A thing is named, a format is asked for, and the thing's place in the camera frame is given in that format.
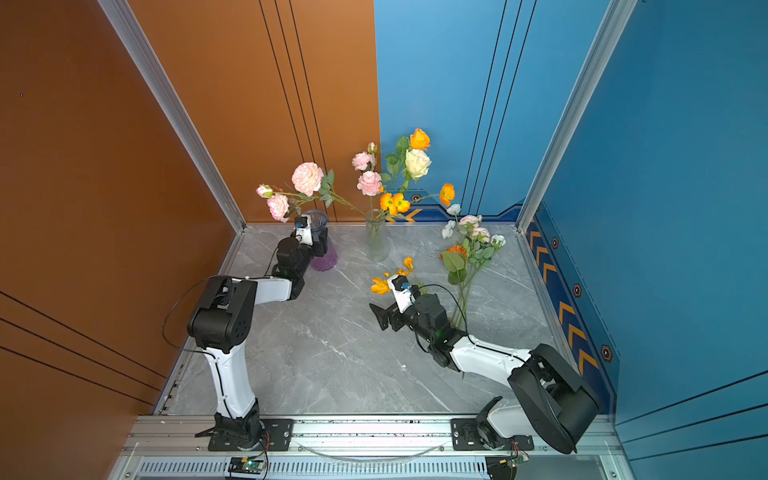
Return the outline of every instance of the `marble tabletop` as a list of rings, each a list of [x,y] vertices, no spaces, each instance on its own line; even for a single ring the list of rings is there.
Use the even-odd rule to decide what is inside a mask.
[[[512,238],[511,224],[488,223],[493,234]],[[265,414],[477,412],[495,396],[513,397],[508,386],[438,366],[416,344],[410,330],[379,328],[368,306],[388,306],[392,295],[371,293],[371,279],[394,273],[406,257],[415,260],[422,284],[448,284],[439,253],[455,244],[444,240],[442,225],[387,225],[389,258],[366,257],[365,227],[329,227],[339,254],[326,272],[309,269],[298,299],[258,305],[245,343],[253,391]],[[250,225],[230,269],[233,276],[260,276],[290,225]],[[431,288],[442,305],[455,304]],[[517,243],[508,241],[480,272],[472,287],[468,327],[480,339],[513,348],[554,344],[531,277]],[[208,365],[193,356],[167,410],[209,415],[216,396]]]

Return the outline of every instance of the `orange wall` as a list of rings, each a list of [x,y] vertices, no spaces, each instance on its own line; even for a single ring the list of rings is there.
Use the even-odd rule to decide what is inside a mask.
[[[379,143],[373,0],[129,3],[247,221],[274,221],[256,187],[304,161],[368,210],[350,161]]]
[[[0,465],[103,478],[233,231],[97,2],[0,2],[0,58]]]

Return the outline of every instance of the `pink peony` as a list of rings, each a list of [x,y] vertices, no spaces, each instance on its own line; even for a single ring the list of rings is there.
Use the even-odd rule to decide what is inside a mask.
[[[272,218],[281,222],[287,222],[286,212],[288,211],[288,197],[283,194],[274,194],[266,205],[270,208]]]
[[[355,170],[365,170],[368,168],[368,164],[376,165],[376,157],[369,153],[360,152],[352,158],[352,165]]]
[[[290,178],[297,191],[311,197],[320,189],[320,181],[325,177],[323,169],[313,162],[301,164],[293,171]]]
[[[357,190],[361,190],[363,195],[374,197],[379,194],[379,188],[382,186],[382,176],[376,172],[365,172],[357,180]]]

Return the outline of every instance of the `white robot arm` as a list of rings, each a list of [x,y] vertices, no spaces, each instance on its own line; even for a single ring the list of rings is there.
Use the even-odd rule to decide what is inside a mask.
[[[472,372],[510,386],[519,402],[493,399],[477,417],[482,443],[508,449],[513,435],[537,433],[562,453],[576,443],[597,415],[597,395],[551,346],[510,349],[484,342],[454,328],[434,294],[421,294],[406,276],[387,279],[395,302],[387,309],[371,304],[381,330],[407,326],[429,343],[426,351],[442,367]]]

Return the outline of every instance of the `purple vase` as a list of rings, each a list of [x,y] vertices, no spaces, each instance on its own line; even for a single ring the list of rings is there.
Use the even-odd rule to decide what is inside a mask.
[[[319,241],[320,233],[328,228],[328,215],[322,210],[307,210],[304,214],[312,218],[312,241]],[[336,253],[336,248],[333,246],[331,237],[328,237],[328,250],[326,254],[322,257],[312,258],[310,266],[314,270],[324,272],[332,269],[338,260],[339,255]]]

